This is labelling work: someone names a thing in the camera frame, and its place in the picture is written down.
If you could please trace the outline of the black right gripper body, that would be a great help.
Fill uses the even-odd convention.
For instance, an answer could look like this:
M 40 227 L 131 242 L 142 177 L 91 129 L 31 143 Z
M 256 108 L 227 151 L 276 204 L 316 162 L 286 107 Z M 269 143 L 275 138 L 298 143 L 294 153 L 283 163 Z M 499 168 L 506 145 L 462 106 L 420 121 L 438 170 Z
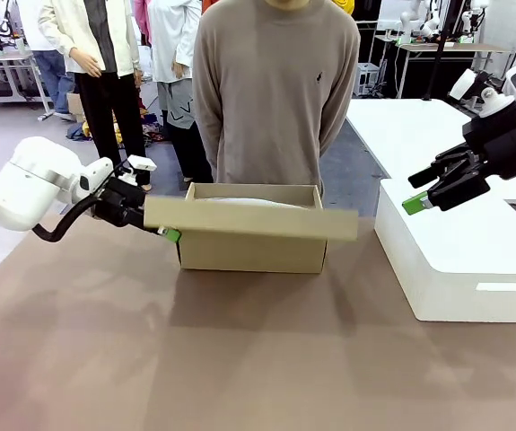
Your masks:
M 483 178 L 516 177 L 516 103 L 488 117 L 471 119 L 462 127 L 462 134 L 469 149 L 478 156 Z

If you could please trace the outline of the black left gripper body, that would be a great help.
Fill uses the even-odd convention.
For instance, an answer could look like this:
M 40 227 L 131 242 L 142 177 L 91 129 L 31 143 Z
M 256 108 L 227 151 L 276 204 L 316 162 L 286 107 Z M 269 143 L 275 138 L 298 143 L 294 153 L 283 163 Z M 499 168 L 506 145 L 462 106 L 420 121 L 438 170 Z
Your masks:
M 98 193 L 93 216 L 116 227 L 144 227 L 145 198 L 141 187 L 110 177 Z

